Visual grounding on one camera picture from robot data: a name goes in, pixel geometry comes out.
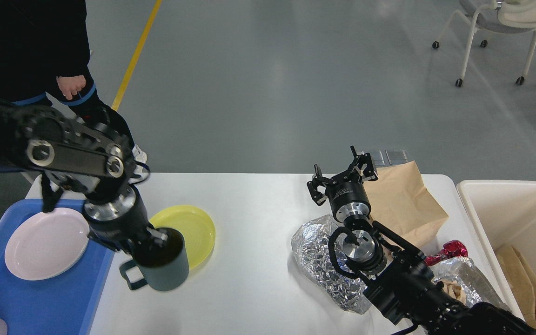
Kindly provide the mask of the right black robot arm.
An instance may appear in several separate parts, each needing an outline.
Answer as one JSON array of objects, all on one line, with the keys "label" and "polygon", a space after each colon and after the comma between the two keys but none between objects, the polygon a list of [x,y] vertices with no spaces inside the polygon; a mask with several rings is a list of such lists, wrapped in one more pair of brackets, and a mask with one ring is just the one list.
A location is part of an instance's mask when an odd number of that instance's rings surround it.
[{"label": "right black robot arm", "polygon": [[351,146],[353,161],[344,171],[325,177],[318,165],[307,182],[317,205],[328,202],[340,223],[329,236],[334,270],[366,285],[363,295],[393,324],[408,319],[400,334],[423,328],[428,335],[536,335],[536,329],[508,310],[479,302],[467,307],[445,293],[417,246],[371,218],[364,181],[378,180],[370,153]]}]

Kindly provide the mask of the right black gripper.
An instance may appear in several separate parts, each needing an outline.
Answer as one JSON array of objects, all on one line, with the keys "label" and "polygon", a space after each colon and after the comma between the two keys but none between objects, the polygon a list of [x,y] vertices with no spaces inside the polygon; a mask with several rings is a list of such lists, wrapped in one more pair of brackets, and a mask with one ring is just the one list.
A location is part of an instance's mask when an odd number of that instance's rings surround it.
[{"label": "right black gripper", "polygon": [[353,215],[370,216],[372,206],[363,183],[379,180],[371,154],[364,151],[358,153],[354,146],[349,148],[353,161],[340,173],[338,182],[323,176],[318,165],[314,165],[313,178],[307,182],[311,199],[317,206],[329,200],[332,216],[339,223]]}]

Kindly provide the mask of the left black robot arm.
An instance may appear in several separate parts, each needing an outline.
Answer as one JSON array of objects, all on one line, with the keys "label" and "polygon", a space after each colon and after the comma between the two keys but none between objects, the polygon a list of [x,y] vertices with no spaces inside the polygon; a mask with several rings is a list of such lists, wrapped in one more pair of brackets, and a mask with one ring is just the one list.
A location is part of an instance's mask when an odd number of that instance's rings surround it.
[{"label": "left black robot arm", "polygon": [[136,184],[143,178],[128,137],[108,125],[89,125],[52,107],[16,106],[0,99],[0,173],[42,174],[43,212],[66,191],[83,194],[89,237],[129,255],[161,247],[168,234],[147,220]]}]

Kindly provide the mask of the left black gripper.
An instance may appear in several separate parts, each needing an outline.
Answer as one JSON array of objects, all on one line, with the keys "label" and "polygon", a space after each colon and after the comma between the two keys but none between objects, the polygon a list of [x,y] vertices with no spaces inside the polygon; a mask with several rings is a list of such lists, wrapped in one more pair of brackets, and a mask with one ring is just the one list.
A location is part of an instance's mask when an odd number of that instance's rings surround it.
[{"label": "left black gripper", "polygon": [[113,252],[133,254],[136,246],[166,247],[168,234],[152,227],[140,192],[135,186],[110,203],[86,200],[83,217],[89,226],[88,238]]}]

